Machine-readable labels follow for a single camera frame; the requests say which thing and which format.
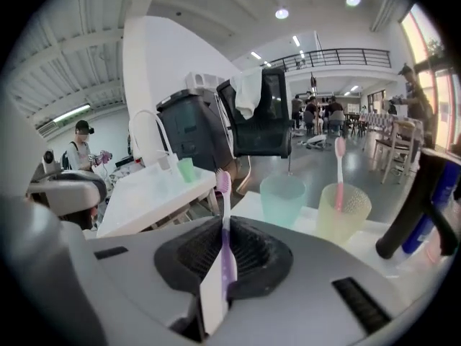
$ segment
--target black mesh chair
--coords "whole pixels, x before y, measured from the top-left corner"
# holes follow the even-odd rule
[[[281,156],[291,154],[285,73],[263,69],[261,100],[248,120],[236,109],[236,91],[229,80],[217,88],[233,133],[233,154],[240,156]]]

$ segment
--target gray floor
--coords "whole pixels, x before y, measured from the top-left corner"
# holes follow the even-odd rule
[[[346,140],[346,154],[343,158],[344,182],[365,191],[372,202],[372,211],[368,219],[391,223],[405,200],[413,183],[414,174],[405,178],[401,185],[400,177],[389,173],[385,184],[381,185],[382,173],[370,170],[374,164],[372,153],[375,147],[376,133],[371,132],[367,147],[362,151],[364,138],[352,136]],[[330,151],[308,150],[297,146],[300,140],[307,137],[294,138],[292,142],[292,175],[299,177],[308,186],[306,205],[317,208],[322,189],[336,182],[336,157],[334,147]],[[328,140],[334,145],[334,138]],[[251,158],[251,179],[244,191],[259,192],[261,181],[272,173],[287,173],[288,160],[277,156],[254,156]]]

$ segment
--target wooden chair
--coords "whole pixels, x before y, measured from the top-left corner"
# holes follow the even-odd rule
[[[392,133],[390,134],[390,138],[376,140],[375,152],[373,153],[373,160],[375,160],[377,149],[378,147],[380,147],[381,157],[380,160],[377,161],[378,168],[381,165],[381,161],[383,160],[384,150],[388,151],[386,156],[387,159],[384,159],[384,161],[386,162],[386,167],[381,183],[385,182],[389,174],[390,166],[394,160],[394,155],[396,152],[398,152],[399,154],[407,155],[407,158],[403,165],[403,173],[400,176],[398,183],[400,184],[403,181],[403,178],[408,175],[408,171],[410,169],[411,164],[411,154],[413,153],[415,133],[416,126],[414,123],[409,122],[407,120],[396,120],[393,123],[393,129]],[[406,138],[409,138],[409,141],[397,138],[398,135],[406,136]]]

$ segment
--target teal translucent cup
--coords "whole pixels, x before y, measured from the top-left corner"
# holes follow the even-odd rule
[[[264,220],[277,226],[290,228],[305,205],[306,187],[297,177],[272,175],[261,182]]]
[[[178,161],[178,169],[185,182],[190,183],[196,180],[192,158],[184,158]]]

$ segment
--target black metal railing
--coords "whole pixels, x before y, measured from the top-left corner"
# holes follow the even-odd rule
[[[295,54],[271,61],[270,64],[272,68],[281,68],[285,72],[341,64],[391,68],[389,51],[361,48],[308,51],[304,53],[304,58],[301,54]]]

